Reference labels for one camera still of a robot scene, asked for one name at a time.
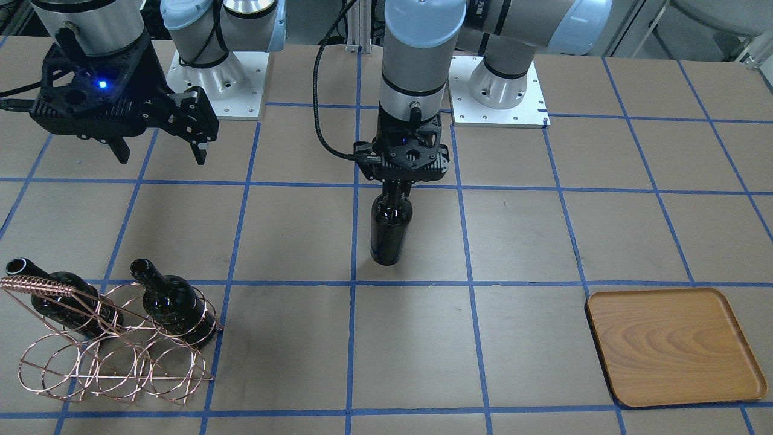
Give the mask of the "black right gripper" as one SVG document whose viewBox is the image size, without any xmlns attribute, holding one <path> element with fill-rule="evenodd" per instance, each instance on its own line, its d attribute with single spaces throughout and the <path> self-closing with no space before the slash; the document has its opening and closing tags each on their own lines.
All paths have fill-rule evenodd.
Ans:
<svg viewBox="0 0 773 435">
<path fill-rule="evenodd" d="M 107 141 L 121 164 L 132 154 L 124 137 L 158 127 L 191 143 L 202 166 L 207 141 L 220 129 L 204 89 L 191 86 L 175 93 L 169 88 L 146 31 L 122 50 L 91 57 L 74 30 L 57 30 L 30 115 L 50 133 Z"/>
</svg>

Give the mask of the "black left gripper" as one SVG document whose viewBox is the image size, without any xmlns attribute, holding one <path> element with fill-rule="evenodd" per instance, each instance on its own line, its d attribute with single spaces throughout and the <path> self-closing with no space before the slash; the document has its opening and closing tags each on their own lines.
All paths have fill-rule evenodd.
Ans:
<svg viewBox="0 0 773 435">
<path fill-rule="evenodd" d="M 439 181 L 447 173 L 450 154 L 441 144 L 441 114 L 408 122 L 387 112 L 378 115 L 372 141 L 354 143 L 355 161 L 367 179 L 383 181 L 383 200 L 409 198 L 415 182 Z"/>
</svg>

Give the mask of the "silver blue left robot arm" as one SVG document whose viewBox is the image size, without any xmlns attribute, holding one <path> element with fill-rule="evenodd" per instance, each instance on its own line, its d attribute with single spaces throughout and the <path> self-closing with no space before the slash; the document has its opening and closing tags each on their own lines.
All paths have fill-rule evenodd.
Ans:
<svg viewBox="0 0 773 435">
<path fill-rule="evenodd" d="M 538 48 L 582 55 L 596 44 L 610 1 L 387 1 L 376 136 L 355 160 L 379 181 L 382 202 L 401 204 L 415 182 L 439 181 L 450 156 L 441 144 L 441 104 L 462 33 L 481 36 L 467 88 L 487 108 L 516 107 Z"/>
</svg>

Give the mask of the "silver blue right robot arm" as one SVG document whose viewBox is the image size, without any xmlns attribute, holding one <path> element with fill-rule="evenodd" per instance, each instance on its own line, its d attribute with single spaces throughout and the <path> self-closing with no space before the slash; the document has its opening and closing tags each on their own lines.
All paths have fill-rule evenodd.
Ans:
<svg viewBox="0 0 773 435">
<path fill-rule="evenodd" d="M 32 1 L 53 44 L 39 91 L 19 102 L 50 134 L 95 140 L 127 163 L 126 138 L 159 129 L 198 165 L 227 111 L 257 117 L 263 67 L 286 42 L 284 1 Z"/>
</svg>

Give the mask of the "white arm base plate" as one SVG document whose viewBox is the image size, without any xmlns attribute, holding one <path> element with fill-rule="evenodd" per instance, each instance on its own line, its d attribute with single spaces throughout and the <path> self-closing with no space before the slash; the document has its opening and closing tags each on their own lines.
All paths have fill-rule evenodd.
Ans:
<svg viewBox="0 0 773 435">
<path fill-rule="evenodd" d="M 546 129 L 551 121 L 536 66 L 525 76 L 507 79 L 492 74 L 478 56 L 455 56 L 448 88 L 455 124 L 470 127 Z"/>
<path fill-rule="evenodd" d="M 271 61 L 270 53 L 240 51 L 217 66 L 197 69 L 180 65 L 175 52 L 166 78 L 176 93 L 204 89 L 220 120 L 260 120 Z"/>
</svg>

